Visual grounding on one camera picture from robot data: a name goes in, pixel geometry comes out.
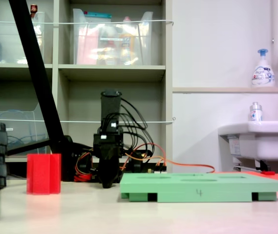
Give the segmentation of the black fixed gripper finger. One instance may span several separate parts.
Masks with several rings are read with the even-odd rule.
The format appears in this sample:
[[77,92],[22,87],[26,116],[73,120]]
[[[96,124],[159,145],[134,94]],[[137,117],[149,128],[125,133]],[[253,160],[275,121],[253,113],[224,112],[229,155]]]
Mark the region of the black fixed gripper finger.
[[99,170],[99,180],[102,183],[104,189],[109,189],[112,187],[114,181],[118,178],[119,168],[118,167],[108,167],[101,168]]

